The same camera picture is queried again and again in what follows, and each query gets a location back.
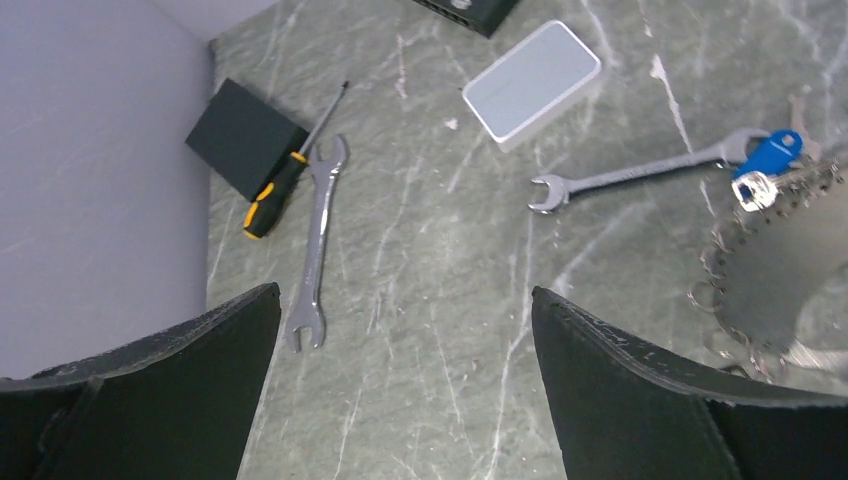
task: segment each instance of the silver wrench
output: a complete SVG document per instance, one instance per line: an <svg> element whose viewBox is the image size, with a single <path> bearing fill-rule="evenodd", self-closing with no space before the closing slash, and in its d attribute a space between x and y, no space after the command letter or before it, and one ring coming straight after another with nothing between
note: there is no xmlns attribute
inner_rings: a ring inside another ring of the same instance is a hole
<svg viewBox="0 0 848 480"><path fill-rule="evenodd" d="M568 203L569 199L575 194L586 190L616 185L704 163L724 161L729 165L740 165L748 160L748 144L752 140L764 139L768 136L769 132L759 128L741 128L725 137L721 142L703 150L645 165L602 173L594 177L573 180L558 175L540 175L533 178L531 182L536 185L547 185L548 197L544 202L531 203L528 207L536 213L548 214Z"/></svg>
<svg viewBox="0 0 848 480"><path fill-rule="evenodd" d="M286 343L295 352L300 351L300 330L312 331L312 346L324 344L324 310L321 308L321 274L324 270L324 248L327 246L327 225L330 221L330 204L333 200L336 178L348 159L347 144L340 136L333 137L333 157L322 160L318 147L313 146L309 154L309 173L315 182L315 200L312 219L309 223L309 240L306 244L306 262L300 292L289 318L286 320Z"/></svg>

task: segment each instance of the wrench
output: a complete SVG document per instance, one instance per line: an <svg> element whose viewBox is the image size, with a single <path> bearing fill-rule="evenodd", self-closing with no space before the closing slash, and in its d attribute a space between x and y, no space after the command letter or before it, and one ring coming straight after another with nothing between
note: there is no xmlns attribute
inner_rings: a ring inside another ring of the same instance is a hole
<svg viewBox="0 0 848 480"><path fill-rule="evenodd" d="M309 240L306 244L306 261L297 302L286 320L286 343L295 352L300 351L300 330L312 331L312 346L324 344L324 310L321 308L321 274L324 270L324 248L327 245L327 225L330 219L330 204L333 200L336 178L348 159L347 144L340 136L333 137L334 150L330 160L322 160L318 147L313 146L309 154L309 173L315 182L315 200L312 219L309 223Z"/></svg>
<svg viewBox="0 0 848 480"><path fill-rule="evenodd" d="M547 185L548 197L544 202L531 203L528 207L536 213L554 213L568 203L569 199L575 194L586 190L616 185L704 163L724 161L729 165L740 165L748 160L748 144L752 140L767 138L769 135L769 132L758 128L741 128L725 137L721 142L697 152L602 173L580 180L563 178L558 175L540 175L533 178L531 182L536 185Z"/></svg>

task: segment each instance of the screwdriver handle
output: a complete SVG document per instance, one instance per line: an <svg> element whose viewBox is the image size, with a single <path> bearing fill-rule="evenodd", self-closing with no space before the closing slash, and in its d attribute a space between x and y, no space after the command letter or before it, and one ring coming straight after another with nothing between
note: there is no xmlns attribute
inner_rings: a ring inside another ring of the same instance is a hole
<svg viewBox="0 0 848 480"><path fill-rule="evenodd" d="M298 152L289 154L282 170L265 186L244 218L244 234L253 240L259 240L268 234L280 221L288 206L291 195L297 187L297 181L308 160Z"/></svg>

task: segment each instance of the white box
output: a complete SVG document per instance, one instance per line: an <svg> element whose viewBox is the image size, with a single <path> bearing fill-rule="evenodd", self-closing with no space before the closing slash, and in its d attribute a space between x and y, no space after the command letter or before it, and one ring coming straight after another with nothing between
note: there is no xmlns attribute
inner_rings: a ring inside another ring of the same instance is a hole
<svg viewBox="0 0 848 480"><path fill-rule="evenodd" d="M551 20L462 89L462 98L508 152L583 98L601 60L559 20Z"/></svg>

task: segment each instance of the black device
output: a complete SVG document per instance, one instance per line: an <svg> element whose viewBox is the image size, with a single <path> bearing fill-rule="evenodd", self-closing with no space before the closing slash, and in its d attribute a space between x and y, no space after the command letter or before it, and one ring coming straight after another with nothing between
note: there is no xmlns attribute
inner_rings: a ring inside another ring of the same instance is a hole
<svg viewBox="0 0 848 480"><path fill-rule="evenodd" d="M307 135L300 125L227 79L209 101L186 144L252 202Z"/></svg>
<svg viewBox="0 0 848 480"><path fill-rule="evenodd" d="M519 0L412 0L490 38Z"/></svg>

